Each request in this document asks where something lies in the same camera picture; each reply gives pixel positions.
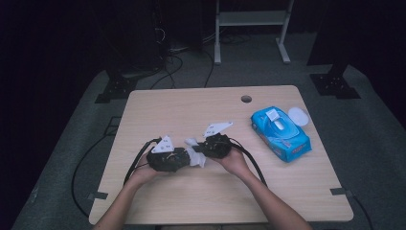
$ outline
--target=shelf leg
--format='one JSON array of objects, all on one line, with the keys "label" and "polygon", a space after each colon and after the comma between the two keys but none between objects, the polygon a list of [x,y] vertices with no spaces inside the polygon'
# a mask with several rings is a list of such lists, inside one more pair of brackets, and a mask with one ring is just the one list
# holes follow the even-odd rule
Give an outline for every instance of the shelf leg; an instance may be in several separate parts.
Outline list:
[{"label": "shelf leg", "polygon": [[221,64],[220,53],[220,0],[216,2],[215,12],[215,43],[214,43],[214,64]]},{"label": "shelf leg", "polygon": [[277,44],[278,48],[280,50],[281,56],[283,63],[288,64],[290,63],[290,58],[289,55],[286,52],[286,49],[284,48],[284,38],[286,36],[286,31],[287,31],[287,26],[289,25],[289,20],[290,20],[290,15],[292,14],[292,9],[293,9],[293,3],[295,0],[290,0],[289,5],[286,10],[286,15],[284,16],[284,22],[282,26],[282,32],[281,32],[281,38],[277,38]]}]

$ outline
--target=white sticker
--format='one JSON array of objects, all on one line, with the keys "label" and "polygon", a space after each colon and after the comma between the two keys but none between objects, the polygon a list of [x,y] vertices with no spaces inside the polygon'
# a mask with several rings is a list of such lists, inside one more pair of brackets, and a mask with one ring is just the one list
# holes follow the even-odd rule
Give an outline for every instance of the white sticker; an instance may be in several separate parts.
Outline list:
[{"label": "white sticker", "polygon": [[266,112],[266,116],[271,120],[271,122],[275,122],[278,120],[281,116],[278,114],[278,111],[276,109],[271,109]]},{"label": "white sticker", "polygon": [[209,137],[209,136],[216,135],[220,131],[222,131],[222,130],[224,130],[227,127],[230,127],[232,125],[233,125],[233,122],[209,124],[209,126],[207,127],[207,129],[204,132],[203,136],[204,137]]},{"label": "white sticker", "polygon": [[174,151],[174,150],[175,150],[175,148],[173,147],[170,137],[165,136],[151,152],[152,153],[161,153],[161,152],[168,152],[168,151]]}]

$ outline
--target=wet wipes package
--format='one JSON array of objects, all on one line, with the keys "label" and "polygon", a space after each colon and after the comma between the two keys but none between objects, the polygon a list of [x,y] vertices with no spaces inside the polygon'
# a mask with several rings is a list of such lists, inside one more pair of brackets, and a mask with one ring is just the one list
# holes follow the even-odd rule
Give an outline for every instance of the wet wipes package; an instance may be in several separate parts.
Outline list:
[{"label": "wet wipes package", "polygon": [[255,112],[252,127],[284,162],[291,162],[311,150],[310,139],[282,110],[275,106]]}]

